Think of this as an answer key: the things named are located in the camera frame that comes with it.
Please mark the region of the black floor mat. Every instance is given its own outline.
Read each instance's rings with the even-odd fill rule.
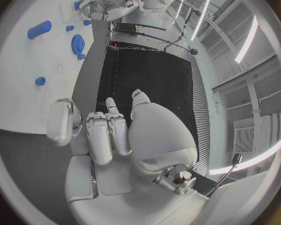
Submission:
[[[117,45],[137,47],[127,43]],[[96,111],[106,113],[105,101],[111,97],[130,126],[131,95],[136,89],[145,92],[151,102],[176,114],[191,132],[199,151],[189,61],[160,51],[108,49],[101,73]]]

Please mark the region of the ceiling light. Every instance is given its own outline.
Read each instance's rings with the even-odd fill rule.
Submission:
[[[247,36],[247,38],[246,38],[246,40],[244,42],[244,45],[242,46],[241,50],[239,51],[239,54],[235,58],[235,61],[238,64],[241,62],[241,60],[244,58],[246,52],[248,51],[248,49],[249,49],[249,47],[250,47],[250,45],[251,45],[251,43],[252,43],[252,41],[254,39],[257,27],[258,27],[258,21],[257,21],[256,16],[254,15],[250,32],[249,32],[249,34],[248,34],[248,36]]]
[[[242,169],[246,169],[248,167],[251,167],[255,164],[258,164],[258,163],[262,162],[263,160],[266,160],[267,158],[272,156],[274,153],[276,153],[280,148],[281,148],[281,140],[279,142],[277,142],[277,144],[272,146],[266,152],[258,155],[257,157],[254,157],[254,158],[252,158],[248,161],[240,163],[238,165],[238,167],[233,170],[233,172],[239,171],[239,170],[242,170]],[[227,166],[227,167],[223,167],[223,168],[219,168],[219,169],[209,170],[209,174],[210,175],[226,174],[231,169],[231,167],[232,166]]]
[[[203,9],[202,15],[201,15],[201,17],[199,19],[199,22],[197,23],[197,26],[196,26],[196,28],[195,28],[195,30],[193,32],[193,35],[192,35],[191,39],[190,39],[191,41],[194,41],[194,39],[195,39],[195,37],[197,35],[197,32],[198,32],[198,30],[199,30],[199,28],[201,26],[201,23],[202,23],[203,18],[204,18],[205,14],[206,14],[206,11],[207,11],[207,8],[208,8],[208,5],[209,5],[210,1],[211,0],[206,0],[205,7]]]
[[[181,7],[182,7],[182,3],[184,2],[184,0],[181,0],[181,3],[180,3],[180,6],[179,6],[179,9],[178,9],[178,12],[177,12],[177,15],[176,15],[176,19],[178,18],[178,15],[180,13],[180,10],[181,10]]]

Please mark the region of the gray floor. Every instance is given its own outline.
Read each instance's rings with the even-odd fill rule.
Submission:
[[[94,42],[81,68],[73,100],[83,117],[96,109],[98,86],[106,53],[109,23],[93,21]],[[45,135],[0,130],[0,152],[23,194],[59,225],[76,225],[65,198],[70,146],[56,147]]]

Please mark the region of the blue object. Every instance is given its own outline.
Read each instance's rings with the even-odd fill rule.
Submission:
[[[83,24],[84,24],[84,26],[88,26],[88,25],[92,24],[92,21],[91,20],[84,20]]]
[[[68,31],[73,31],[74,30],[74,26],[73,25],[70,25],[70,26],[66,26],[65,30],[68,32]]]
[[[50,21],[44,21],[39,25],[32,27],[28,30],[28,38],[34,39],[39,35],[49,32],[52,28],[52,23]]]
[[[83,1],[84,1],[84,0],[76,1],[76,2],[74,3],[74,9],[75,9],[75,10],[79,9],[79,5],[80,5]]]
[[[43,76],[35,80],[35,84],[38,86],[43,86],[45,85],[45,83],[46,83],[46,79]]]
[[[86,58],[84,54],[77,55],[78,60],[83,60]]]
[[[71,48],[75,55],[82,54],[82,51],[83,51],[85,45],[86,44],[80,34],[73,36],[72,42],[71,42]]]

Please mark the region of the fluorescent light strip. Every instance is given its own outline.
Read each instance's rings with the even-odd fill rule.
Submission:
[[[181,0],[181,3],[180,3],[180,6],[179,6],[179,9],[178,9],[178,12],[177,12],[177,15],[176,15],[176,19],[178,18],[178,15],[180,13],[180,10],[181,10],[181,7],[182,7],[182,3],[184,2],[184,0]]]
[[[255,164],[262,162],[263,160],[266,160],[267,158],[272,156],[274,153],[276,153],[280,148],[281,148],[281,140],[279,142],[277,142],[277,144],[272,146],[266,152],[258,155],[257,157],[254,157],[253,159],[240,163],[238,165],[238,167],[235,170],[233,170],[233,172],[239,171],[242,169],[246,169],[248,167],[251,167]],[[227,167],[223,167],[223,168],[219,168],[219,169],[209,170],[209,174],[210,175],[226,174],[231,169],[231,167],[232,166],[227,166]]]
[[[241,50],[239,51],[239,54],[237,55],[237,57],[235,58],[235,61],[239,64],[241,62],[241,60],[244,58],[246,52],[248,51],[253,39],[254,39],[254,36],[255,36],[255,33],[257,31],[257,27],[258,27],[258,21],[257,21],[257,18],[256,16],[254,15],[254,18],[253,18],[253,22],[252,22],[252,26],[251,26],[251,29],[250,29],[250,32],[241,48]]]
[[[205,7],[203,9],[202,15],[201,15],[201,17],[199,19],[199,22],[197,23],[197,26],[195,27],[195,30],[193,32],[193,35],[192,35],[191,39],[190,39],[191,41],[194,41],[194,39],[195,39],[195,37],[197,35],[197,32],[199,31],[199,28],[201,26],[203,18],[205,17],[205,14],[206,14],[206,11],[207,11],[207,8],[208,8],[208,5],[209,5],[210,1],[211,0],[206,0]]]

